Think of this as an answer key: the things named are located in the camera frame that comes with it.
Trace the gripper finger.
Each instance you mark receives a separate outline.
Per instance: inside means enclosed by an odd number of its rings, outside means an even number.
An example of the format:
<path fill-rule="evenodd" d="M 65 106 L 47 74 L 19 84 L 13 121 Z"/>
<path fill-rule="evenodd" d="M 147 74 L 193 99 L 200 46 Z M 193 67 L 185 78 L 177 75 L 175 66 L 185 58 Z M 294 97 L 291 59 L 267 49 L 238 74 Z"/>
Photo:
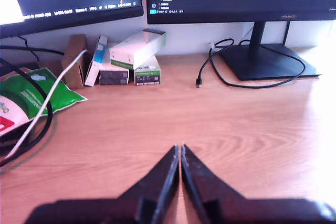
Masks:
<path fill-rule="evenodd" d="M 217 177 L 187 146 L 181 147 L 189 223 L 335 223 L 335 210 L 302 198 L 248 199 Z"/>
<path fill-rule="evenodd" d="M 36 207 L 26 223 L 175 223 L 179 149 L 174 145 L 117 198 L 67 199 Z"/>

